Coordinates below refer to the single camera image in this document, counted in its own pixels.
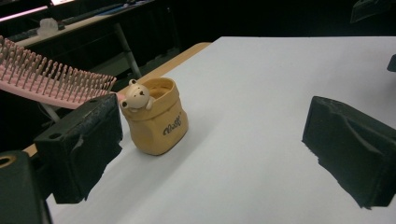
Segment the pink hairbrush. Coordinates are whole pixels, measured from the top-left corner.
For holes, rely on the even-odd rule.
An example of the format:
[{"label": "pink hairbrush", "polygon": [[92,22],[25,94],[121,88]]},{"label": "pink hairbrush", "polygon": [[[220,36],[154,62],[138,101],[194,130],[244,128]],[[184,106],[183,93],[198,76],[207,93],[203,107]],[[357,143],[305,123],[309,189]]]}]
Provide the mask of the pink hairbrush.
[{"label": "pink hairbrush", "polygon": [[48,60],[0,36],[0,90],[75,109],[91,98],[109,94],[116,80]]}]

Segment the black object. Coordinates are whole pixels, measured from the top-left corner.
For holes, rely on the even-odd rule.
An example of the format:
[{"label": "black object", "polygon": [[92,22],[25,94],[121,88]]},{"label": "black object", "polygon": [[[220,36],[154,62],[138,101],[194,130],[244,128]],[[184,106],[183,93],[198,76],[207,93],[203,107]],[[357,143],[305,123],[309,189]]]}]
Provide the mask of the black object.
[{"label": "black object", "polygon": [[388,71],[390,72],[396,72],[396,54],[394,54],[389,61],[388,64]]},{"label": "black object", "polygon": [[25,152],[0,153],[0,179],[0,223],[52,222]]},{"label": "black object", "polygon": [[390,10],[394,0],[359,0],[352,8],[350,22],[361,21],[367,17]]},{"label": "black object", "polygon": [[396,131],[359,110],[313,97],[303,142],[360,207],[388,206],[396,192]]},{"label": "black object", "polygon": [[37,35],[37,30],[38,30],[38,28],[34,28],[34,29],[22,32],[22,33],[17,34],[17,35],[9,36],[9,37],[7,37],[7,39],[9,39],[10,41],[13,41],[13,42],[18,42],[18,41],[21,41],[21,40],[28,39],[30,37],[36,36]]},{"label": "black object", "polygon": [[79,203],[120,153],[122,139],[116,94],[86,102],[35,139],[49,166],[56,203]]}]

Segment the white tabletop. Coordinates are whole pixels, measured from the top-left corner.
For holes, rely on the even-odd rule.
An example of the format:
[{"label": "white tabletop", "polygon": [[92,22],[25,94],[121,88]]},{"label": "white tabletop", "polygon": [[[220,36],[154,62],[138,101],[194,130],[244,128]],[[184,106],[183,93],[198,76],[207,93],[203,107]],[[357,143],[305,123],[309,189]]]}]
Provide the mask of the white tabletop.
[{"label": "white tabletop", "polygon": [[60,223],[395,223],[396,204],[361,209],[302,143],[314,95],[396,127],[396,37],[223,37],[166,76],[190,129],[153,157],[131,142],[88,201]]}]

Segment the table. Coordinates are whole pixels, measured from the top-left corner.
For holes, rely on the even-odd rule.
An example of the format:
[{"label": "table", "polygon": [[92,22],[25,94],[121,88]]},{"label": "table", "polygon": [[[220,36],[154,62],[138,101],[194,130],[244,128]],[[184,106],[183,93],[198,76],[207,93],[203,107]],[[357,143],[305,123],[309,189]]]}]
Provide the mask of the table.
[{"label": "table", "polygon": [[159,157],[121,154],[88,200],[55,223],[394,223],[396,204],[360,209],[302,143],[314,95],[396,127],[395,37],[222,37],[165,76],[190,129]]}]

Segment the white bear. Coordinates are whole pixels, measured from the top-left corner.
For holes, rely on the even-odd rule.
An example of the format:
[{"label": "white bear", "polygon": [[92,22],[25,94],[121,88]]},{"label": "white bear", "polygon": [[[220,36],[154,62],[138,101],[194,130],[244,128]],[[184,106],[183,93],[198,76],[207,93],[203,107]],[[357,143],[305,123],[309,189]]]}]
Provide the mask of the white bear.
[{"label": "white bear", "polygon": [[147,110],[150,110],[153,101],[154,98],[149,95],[149,89],[137,83],[135,79],[131,79],[125,99],[120,101],[120,106],[124,109],[130,108],[132,112],[137,112],[137,109],[144,106]]}]

